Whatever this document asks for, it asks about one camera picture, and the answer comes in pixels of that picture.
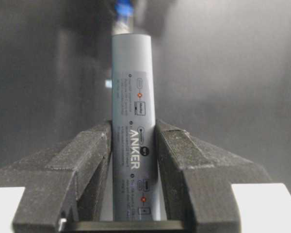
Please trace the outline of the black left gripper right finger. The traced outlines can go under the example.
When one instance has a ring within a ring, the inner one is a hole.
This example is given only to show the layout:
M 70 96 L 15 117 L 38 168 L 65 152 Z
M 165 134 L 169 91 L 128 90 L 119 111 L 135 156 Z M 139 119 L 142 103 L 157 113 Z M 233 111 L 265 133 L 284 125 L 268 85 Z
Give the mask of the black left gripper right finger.
M 194 233 L 238 233 L 241 220 L 231 186 L 270 183 L 264 167 L 156 121 L 165 210 Z

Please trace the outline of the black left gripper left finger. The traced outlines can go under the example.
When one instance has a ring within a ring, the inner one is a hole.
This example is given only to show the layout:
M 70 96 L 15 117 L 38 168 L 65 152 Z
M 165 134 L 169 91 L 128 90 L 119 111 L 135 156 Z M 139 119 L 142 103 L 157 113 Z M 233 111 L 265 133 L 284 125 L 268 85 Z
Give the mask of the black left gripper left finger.
M 111 123 L 0 169 L 0 233 L 58 233 L 63 220 L 99 220 Z

